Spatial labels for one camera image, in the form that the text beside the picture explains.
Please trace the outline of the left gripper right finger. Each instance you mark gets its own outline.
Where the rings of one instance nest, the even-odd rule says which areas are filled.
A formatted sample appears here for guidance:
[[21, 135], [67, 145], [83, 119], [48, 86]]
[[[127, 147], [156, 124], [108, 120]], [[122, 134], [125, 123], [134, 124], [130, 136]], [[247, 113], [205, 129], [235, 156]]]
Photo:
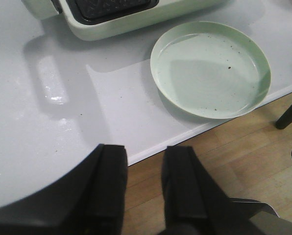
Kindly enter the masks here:
[[249, 221], [216, 184], [192, 147], [169, 146], [162, 165], [165, 234], [247, 235]]

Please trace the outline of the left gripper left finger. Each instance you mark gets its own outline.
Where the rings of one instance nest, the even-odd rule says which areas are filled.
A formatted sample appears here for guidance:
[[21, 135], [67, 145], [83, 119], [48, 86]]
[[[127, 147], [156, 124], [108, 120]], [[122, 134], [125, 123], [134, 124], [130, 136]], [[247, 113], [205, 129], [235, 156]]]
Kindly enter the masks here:
[[119, 235], [126, 184], [126, 149], [100, 144], [54, 183], [0, 207], [0, 235]]

